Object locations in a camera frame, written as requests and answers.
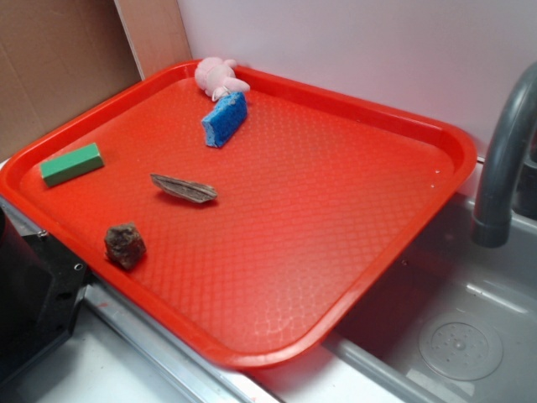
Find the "blue sponge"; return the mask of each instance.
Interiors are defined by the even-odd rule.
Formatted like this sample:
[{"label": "blue sponge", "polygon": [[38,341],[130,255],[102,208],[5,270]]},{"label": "blue sponge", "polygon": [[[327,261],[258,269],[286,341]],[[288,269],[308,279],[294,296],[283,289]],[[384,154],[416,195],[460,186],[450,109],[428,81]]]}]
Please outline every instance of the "blue sponge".
[{"label": "blue sponge", "polygon": [[246,116],[246,97],[232,92],[216,104],[214,110],[201,120],[206,133],[206,144],[222,147],[237,131]]}]

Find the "gray faucet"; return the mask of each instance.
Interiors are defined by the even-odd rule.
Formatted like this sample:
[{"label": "gray faucet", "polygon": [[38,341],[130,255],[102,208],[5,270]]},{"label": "gray faucet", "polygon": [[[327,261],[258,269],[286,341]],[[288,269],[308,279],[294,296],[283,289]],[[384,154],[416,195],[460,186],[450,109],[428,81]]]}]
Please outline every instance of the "gray faucet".
[{"label": "gray faucet", "polygon": [[494,130],[472,215],[475,243],[497,248],[509,236],[511,208],[537,218],[537,62],[514,86]]}]

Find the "green eraser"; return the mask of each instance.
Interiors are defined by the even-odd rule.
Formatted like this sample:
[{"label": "green eraser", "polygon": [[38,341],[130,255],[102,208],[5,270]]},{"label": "green eraser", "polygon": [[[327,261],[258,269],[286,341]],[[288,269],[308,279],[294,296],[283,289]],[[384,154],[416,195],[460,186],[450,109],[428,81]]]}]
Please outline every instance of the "green eraser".
[{"label": "green eraser", "polygon": [[47,186],[55,186],[102,166],[101,154],[97,144],[93,143],[45,161],[41,164],[41,175]]}]

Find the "stuffed animal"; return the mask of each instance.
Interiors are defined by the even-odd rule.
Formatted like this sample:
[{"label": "stuffed animal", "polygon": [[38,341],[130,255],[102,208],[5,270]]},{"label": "stuffed animal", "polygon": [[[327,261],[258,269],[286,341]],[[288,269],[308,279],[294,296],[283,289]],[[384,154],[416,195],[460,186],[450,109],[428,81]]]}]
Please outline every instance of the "stuffed animal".
[{"label": "stuffed animal", "polygon": [[207,57],[198,64],[194,77],[197,85],[215,102],[231,92],[250,90],[246,82],[235,77],[233,71],[235,67],[237,67],[235,60]]}]

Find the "gray sink basin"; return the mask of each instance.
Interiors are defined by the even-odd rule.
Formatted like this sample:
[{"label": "gray sink basin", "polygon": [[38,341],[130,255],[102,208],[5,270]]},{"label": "gray sink basin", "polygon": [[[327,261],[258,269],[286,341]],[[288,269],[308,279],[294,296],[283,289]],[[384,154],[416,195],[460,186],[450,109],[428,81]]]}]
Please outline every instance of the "gray sink basin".
[{"label": "gray sink basin", "polygon": [[454,197],[336,333],[416,400],[535,402],[537,230],[516,217],[508,244],[485,249],[470,240],[471,208]]}]

